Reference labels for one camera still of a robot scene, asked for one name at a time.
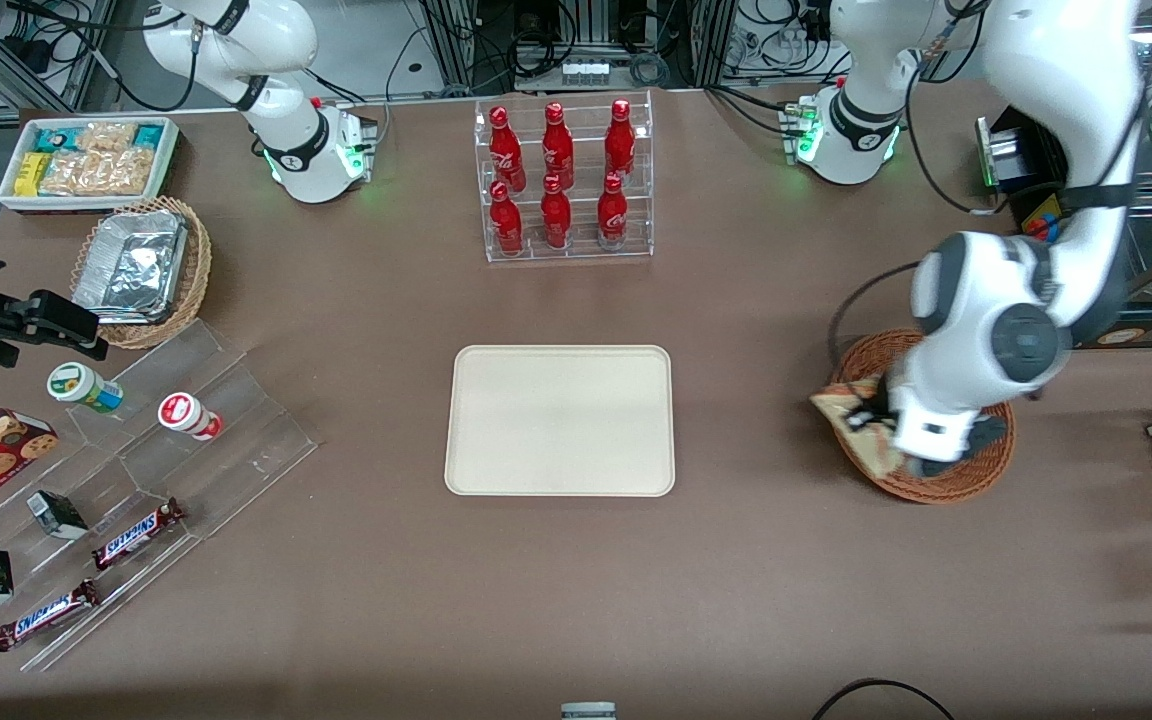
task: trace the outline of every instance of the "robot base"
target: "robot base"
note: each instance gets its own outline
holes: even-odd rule
[[[785,111],[781,128],[786,131],[803,132],[801,137],[785,138],[785,159],[788,164],[806,165],[820,177],[838,184],[859,184],[878,174],[882,164],[896,151],[900,129],[892,131],[886,149],[861,152],[851,146],[839,132],[829,118],[829,103],[838,94],[838,88],[825,88],[818,94],[799,98],[799,114],[790,118]]]
[[[357,115],[343,109],[319,108],[328,120],[328,142],[303,170],[280,168],[270,158],[274,180],[301,202],[333,200],[356,183],[369,182],[376,162],[376,128],[362,127]]]

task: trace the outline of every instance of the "table surface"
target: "table surface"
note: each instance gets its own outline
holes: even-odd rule
[[[796,97],[798,88],[773,96]],[[1082,353],[986,495],[923,507],[847,464],[808,396],[865,278],[957,229],[909,143],[836,187],[700,92],[654,92],[657,255],[498,268],[471,103],[394,109],[376,181],[303,206],[237,114],[180,115],[174,194],[215,248],[202,316],[324,446],[46,674],[0,655],[0,717],[809,717],[888,676],[963,719],[1152,717],[1152,351]],[[920,88],[929,162],[967,197],[984,85]],[[5,291],[63,290],[92,223],[0,219]],[[847,336],[909,324],[908,279]],[[636,498],[454,497],[452,362],[473,343],[669,353],[677,484]],[[114,351],[111,376],[137,354]],[[26,348],[0,406],[55,418]],[[865,691],[846,717],[932,717]]]

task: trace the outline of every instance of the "white plastic tray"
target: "white plastic tray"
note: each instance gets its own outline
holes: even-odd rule
[[[467,347],[452,379],[444,478],[457,495],[666,495],[669,354],[650,344]]]
[[[159,138],[159,146],[154,152],[154,165],[150,167],[150,179],[145,183],[145,192],[99,197],[51,197],[24,196],[13,191],[15,176],[20,172],[20,160],[33,149],[39,131],[73,128],[90,122],[162,126],[162,137]],[[20,213],[84,213],[84,211],[92,210],[122,209],[123,205],[131,205],[132,202],[154,199],[162,190],[162,182],[168,177],[168,168],[172,164],[177,137],[177,124],[167,118],[161,118],[161,115],[92,115],[91,118],[29,120],[24,127],[20,128],[17,146],[12,151],[12,161],[8,162],[8,170],[3,174],[3,182],[0,182],[0,202],[5,209],[17,210]]]

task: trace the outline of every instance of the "clear shelf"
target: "clear shelf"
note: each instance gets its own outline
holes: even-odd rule
[[[0,550],[12,553],[15,594],[0,605],[0,626],[94,578],[104,602],[68,626],[45,630],[6,653],[22,670],[45,670],[104,624],[147,583],[205,541],[317,447],[305,430],[227,350],[222,338],[196,320],[172,341],[141,357],[115,379],[124,389],[118,414],[76,407],[73,418],[86,445],[0,506]],[[157,400],[191,392],[225,429],[210,442],[164,429]],[[77,541],[46,536],[29,514],[24,493],[48,488],[69,497],[91,525]],[[145,547],[97,574],[91,553],[175,497],[185,518]]]
[[[634,126],[634,173],[626,179],[623,192],[628,200],[626,214],[626,244],[620,250],[604,250],[598,243],[598,199],[602,195],[605,177],[602,138],[611,124],[612,101],[630,101],[630,124]],[[490,263],[520,260],[584,260],[607,262],[627,258],[647,258],[655,249],[653,223],[653,126],[652,97],[646,92],[622,94],[564,96],[563,118],[575,141],[576,182],[567,191],[573,206],[571,242],[563,250],[554,250],[545,242],[540,218],[541,187],[545,177],[544,154],[540,142],[545,134],[545,97],[513,97],[479,101],[475,106],[473,150],[479,176],[479,205],[483,211],[483,241]],[[492,164],[492,127],[486,114],[494,106],[509,111],[509,127],[522,145],[522,168],[526,173],[526,188],[513,195],[522,213],[521,255],[508,256],[500,251],[492,232],[492,199],[488,189],[495,179]]]

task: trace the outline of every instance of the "red bottle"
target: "red bottle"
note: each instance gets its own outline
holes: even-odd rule
[[[492,229],[503,255],[522,252],[522,214],[518,206],[509,200],[509,188],[503,182],[492,182]]]
[[[495,106],[488,113],[492,120],[492,164],[495,179],[503,181],[513,192],[526,190],[526,173],[522,169],[522,146],[509,127],[509,113]]]
[[[598,243],[602,250],[620,250],[626,245],[627,210],[620,174],[607,173],[602,182],[602,197],[598,199]]]
[[[556,174],[563,190],[576,184],[576,160],[573,150],[573,131],[563,122],[563,106],[558,103],[545,105],[545,137],[540,146],[545,150],[545,174]]]
[[[554,250],[566,249],[573,228],[573,205],[563,195],[562,179],[554,173],[545,176],[545,196],[540,199],[540,215],[545,219],[545,242],[548,242]]]
[[[630,124],[630,101],[612,103],[612,127],[602,142],[607,151],[607,172],[620,173],[626,179],[634,173],[634,127]]]

